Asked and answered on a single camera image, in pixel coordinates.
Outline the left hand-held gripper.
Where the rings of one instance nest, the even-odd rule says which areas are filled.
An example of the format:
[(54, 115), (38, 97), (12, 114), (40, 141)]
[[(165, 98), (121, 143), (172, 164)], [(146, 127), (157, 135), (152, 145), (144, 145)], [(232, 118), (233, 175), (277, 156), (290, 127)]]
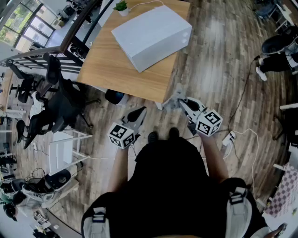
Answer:
[(140, 137), (139, 128), (147, 113), (145, 106), (131, 108), (126, 111), (124, 117), (114, 122), (108, 130), (110, 142), (121, 149), (134, 144)]

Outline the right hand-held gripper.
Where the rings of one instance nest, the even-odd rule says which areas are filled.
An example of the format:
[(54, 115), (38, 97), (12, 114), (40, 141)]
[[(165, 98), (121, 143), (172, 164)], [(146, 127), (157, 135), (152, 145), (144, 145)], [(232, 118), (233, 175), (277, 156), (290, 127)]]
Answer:
[(180, 99), (179, 105), (185, 115), (192, 121), (188, 124), (188, 129), (192, 135), (200, 133), (210, 137), (220, 128), (223, 118), (214, 109), (207, 111), (207, 108), (200, 100), (195, 98)]

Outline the large white box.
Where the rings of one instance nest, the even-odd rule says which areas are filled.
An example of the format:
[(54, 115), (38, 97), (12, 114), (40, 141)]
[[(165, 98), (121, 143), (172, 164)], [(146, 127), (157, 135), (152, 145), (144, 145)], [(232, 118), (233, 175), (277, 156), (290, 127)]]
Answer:
[(111, 33), (138, 72), (186, 47), (192, 26), (165, 5), (147, 11)]

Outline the person's left forearm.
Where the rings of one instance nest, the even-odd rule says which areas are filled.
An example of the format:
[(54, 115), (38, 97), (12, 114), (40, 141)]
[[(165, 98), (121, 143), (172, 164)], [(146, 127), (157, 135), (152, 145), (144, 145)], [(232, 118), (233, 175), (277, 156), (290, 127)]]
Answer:
[(120, 190), (128, 181), (129, 148), (118, 148), (111, 170), (107, 192)]

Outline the person's right forearm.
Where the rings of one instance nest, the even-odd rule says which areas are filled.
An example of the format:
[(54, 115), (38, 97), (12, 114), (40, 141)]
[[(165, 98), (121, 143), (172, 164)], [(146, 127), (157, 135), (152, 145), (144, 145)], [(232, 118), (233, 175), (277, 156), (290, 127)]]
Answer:
[(213, 136), (199, 134), (206, 157), (209, 176), (217, 183), (222, 183), (229, 178), (227, 165), (221, 155), (216, 140)]

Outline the person's left black shoe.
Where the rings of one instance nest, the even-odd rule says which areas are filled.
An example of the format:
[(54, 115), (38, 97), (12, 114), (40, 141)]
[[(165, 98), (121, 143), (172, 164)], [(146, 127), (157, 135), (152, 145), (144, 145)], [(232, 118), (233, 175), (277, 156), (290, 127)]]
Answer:
[(159, 135), (158, 135), (157, 131), (153, 131), (148, 135), (148, 143), (149, 144), (157, 142), (158, 139), (159, 139)]

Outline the person's black shoe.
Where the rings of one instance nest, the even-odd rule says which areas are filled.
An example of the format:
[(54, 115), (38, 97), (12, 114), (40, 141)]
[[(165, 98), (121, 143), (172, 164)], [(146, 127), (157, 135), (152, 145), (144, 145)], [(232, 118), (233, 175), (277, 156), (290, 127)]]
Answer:
[(169, 130), (168, 140), (177, 139), (180, 137), (180, 132), (176, 127), (172, 127)]
[(159, 135), (158, 135), (157, 131), (153, 131), (148, 135), (148, 143), (149, 144), (157, 142), (158, 139), (159, 139)]

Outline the black bin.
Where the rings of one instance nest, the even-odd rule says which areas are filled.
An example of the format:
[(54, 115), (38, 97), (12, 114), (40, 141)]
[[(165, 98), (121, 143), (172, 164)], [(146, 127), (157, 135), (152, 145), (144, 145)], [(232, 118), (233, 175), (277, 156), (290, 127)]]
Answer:
[(125, 105), (129, 96), (125, 93), (108, 89), (105, 93), (105, 99), (114, 105)]

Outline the person's right black shoe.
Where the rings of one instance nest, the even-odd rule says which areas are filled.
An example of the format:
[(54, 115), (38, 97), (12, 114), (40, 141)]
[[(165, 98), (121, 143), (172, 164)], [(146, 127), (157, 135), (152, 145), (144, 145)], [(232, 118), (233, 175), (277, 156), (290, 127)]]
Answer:
[(168, 140), (177, 139), (180, 137), (180, 132), (176, 127), (172, 127), (169, 130)]

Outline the white power strip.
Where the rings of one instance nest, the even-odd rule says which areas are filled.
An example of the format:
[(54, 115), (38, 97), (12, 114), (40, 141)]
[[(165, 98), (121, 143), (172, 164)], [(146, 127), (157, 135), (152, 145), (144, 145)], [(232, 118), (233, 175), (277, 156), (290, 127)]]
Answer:
[(230, 131), (225, 138), (222, 140), (222, 144), (224, 146), (227, 146), (228, 144), (230, 144), (231, 142), (234, 142), (236, 139), (236, 134), (233, 131)]

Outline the large black office chair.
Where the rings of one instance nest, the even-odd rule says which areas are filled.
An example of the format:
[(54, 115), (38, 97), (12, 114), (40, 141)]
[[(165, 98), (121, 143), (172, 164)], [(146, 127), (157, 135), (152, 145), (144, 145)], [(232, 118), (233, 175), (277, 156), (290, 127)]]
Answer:
[(61, 63), (57, 57), (45, 53), (43, 59), (47, 62), (47, 72), (52, 72), (59, 85), (58, 91), (48, 100), (45, 110), (30, 119), (25, 145), (27, 149), (37, 135), (61, 132), (67, 126), (76, 123), (77, 116), (84, 121), (83, 110), (93, 103), (100, 103), (100, 99), (87, 101), (86, 95), (74, 87), (70, 79), (64, 79), (61, 73)]

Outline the person's black shirt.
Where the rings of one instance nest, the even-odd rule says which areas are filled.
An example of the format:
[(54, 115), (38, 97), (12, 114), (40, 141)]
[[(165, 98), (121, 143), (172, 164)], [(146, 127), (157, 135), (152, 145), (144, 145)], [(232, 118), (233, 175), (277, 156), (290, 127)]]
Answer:
[(206, 158), (179, 137), (147, 144), (116, 192), (85, 212), (82, 238), (264, 238), (265, 219), (246, 183), (209, 176)]

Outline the white garment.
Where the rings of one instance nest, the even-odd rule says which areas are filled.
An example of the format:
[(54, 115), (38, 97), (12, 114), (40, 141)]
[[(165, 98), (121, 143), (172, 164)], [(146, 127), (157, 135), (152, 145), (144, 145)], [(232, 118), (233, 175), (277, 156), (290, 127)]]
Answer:
[(37, 95), (36, 91), (32, 93), (33, 105), (31, 106), (31, 109), (30, 109), (30, 114), (29, 114), (30, 117), (39, 114), (41, 111), (43, 111), (45, 109), (44, 103), (40, 102), (36, 98), (36, 95)]

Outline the potted green plant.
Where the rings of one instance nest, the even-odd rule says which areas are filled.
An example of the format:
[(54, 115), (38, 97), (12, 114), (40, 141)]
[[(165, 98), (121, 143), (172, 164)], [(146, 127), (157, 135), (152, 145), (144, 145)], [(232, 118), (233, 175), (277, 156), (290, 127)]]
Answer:
[(125, 0), (116, 3), (116, 6), (113, 9), (117, 11), (122, 17), (127, 16), (129, 13), (129, 9)]

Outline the black mesh desk chair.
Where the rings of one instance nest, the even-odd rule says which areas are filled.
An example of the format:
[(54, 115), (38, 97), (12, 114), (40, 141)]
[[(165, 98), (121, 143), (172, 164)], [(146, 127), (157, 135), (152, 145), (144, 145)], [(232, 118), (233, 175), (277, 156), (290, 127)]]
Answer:
[(21, 103), (26, 103), (29, 97), (32, 98), (31, 92), (37, 91), (37, 87), (45, 80), (45, 78), (41, 78), (39, 81), (36, 81), (32, 74), (28, 74), (20, 70), (10, 59), (6, 62), (6, 65), (19, 79), (23, 80), (21, 85), (11, 85), (9, 94), (15, 90), (15, 97), (18, 98)]

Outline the pink checkered cloth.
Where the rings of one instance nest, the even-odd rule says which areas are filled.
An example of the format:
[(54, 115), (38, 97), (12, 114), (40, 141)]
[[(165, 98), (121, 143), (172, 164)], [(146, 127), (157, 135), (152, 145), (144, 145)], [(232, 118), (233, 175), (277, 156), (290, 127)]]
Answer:
[(264, 212), (276, 218), (286, 214), (293, 208), (298, 195), (298, 170), (290, 163), (283, 166), (284, 175), (278, 185), (277, 191)]

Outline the glass window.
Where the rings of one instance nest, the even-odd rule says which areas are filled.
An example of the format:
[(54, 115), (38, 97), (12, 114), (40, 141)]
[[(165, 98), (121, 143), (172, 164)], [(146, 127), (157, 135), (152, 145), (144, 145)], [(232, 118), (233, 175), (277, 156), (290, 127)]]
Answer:
[(39, 0), (22, 0), (0, 29), (0, 41), (20, 52), (44, 48), (58, 17)]

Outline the white frame stool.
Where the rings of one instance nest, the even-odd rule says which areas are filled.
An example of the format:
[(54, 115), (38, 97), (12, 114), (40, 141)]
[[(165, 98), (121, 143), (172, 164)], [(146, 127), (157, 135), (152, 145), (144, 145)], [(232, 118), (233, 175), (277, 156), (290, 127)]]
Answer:
[(52, 176), (70, 166), (82, 162), (89, 156), (80, 153), (81, 141), (93, 137), (90, 134), (67, 128), (53, 134), (48, 146), (49, 175)]

